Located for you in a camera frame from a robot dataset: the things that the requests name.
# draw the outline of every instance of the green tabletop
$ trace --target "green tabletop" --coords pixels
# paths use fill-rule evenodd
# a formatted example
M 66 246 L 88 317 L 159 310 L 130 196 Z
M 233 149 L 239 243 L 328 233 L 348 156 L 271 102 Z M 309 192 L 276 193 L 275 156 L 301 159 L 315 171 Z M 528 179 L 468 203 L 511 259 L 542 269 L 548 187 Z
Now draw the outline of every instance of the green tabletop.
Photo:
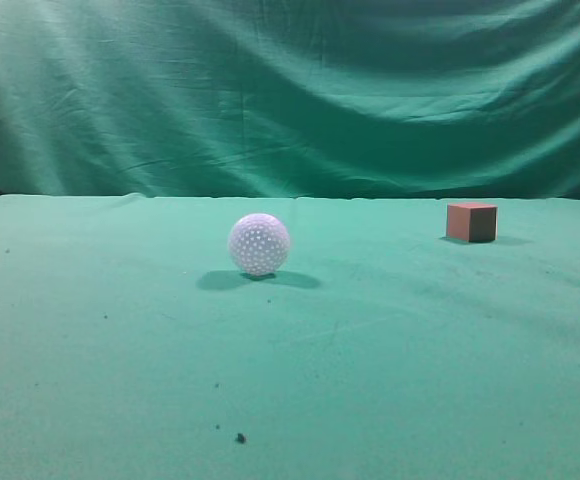
M 455 201 L 0 197 L 0 480 L 580 480 L 580 201 Z

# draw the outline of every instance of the green surface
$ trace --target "green surface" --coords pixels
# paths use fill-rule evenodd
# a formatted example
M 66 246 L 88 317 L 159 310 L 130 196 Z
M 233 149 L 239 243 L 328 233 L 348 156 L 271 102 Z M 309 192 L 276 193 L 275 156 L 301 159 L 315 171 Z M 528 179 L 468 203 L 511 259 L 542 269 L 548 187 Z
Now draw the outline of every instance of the green surface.
M 580 0 L 1 0 L 0 189 L 580 198 Z
M 580 479 L 580 201 L 489 201 L 0 197 L 0 480 Z

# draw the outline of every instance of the brown cube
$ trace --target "brown cube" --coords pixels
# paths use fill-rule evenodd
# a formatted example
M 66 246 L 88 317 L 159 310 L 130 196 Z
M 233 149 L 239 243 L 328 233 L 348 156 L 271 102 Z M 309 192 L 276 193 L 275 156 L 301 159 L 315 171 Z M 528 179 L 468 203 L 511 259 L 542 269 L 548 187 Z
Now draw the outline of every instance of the brown cube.
M 497 237 L 497 206 L 485 203 L 448 205 L 446 236 L 466 242 L 492 242 Z

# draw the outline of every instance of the golf ball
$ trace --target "golf ball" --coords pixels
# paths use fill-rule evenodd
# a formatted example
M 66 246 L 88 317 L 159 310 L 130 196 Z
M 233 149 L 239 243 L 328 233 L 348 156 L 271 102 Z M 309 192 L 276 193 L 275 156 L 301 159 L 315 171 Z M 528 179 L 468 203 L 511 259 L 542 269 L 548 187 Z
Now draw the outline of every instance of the golf ball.
M 232 227 L 228 250 L 232 261 L 244 272 L 268 275 L 286 261 L 290 235 L 278 218 L 267 213 L 252 213 Z

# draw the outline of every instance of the cube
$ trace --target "cube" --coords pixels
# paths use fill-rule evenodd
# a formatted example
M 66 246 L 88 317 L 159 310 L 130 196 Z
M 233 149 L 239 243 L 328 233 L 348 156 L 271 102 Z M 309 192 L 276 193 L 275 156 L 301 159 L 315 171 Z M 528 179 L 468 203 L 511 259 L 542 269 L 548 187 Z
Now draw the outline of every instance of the cube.
M 497 206 L 486 203 L 448 205 L 446 236 L 465 242 L 492 242 L 497 237 Z

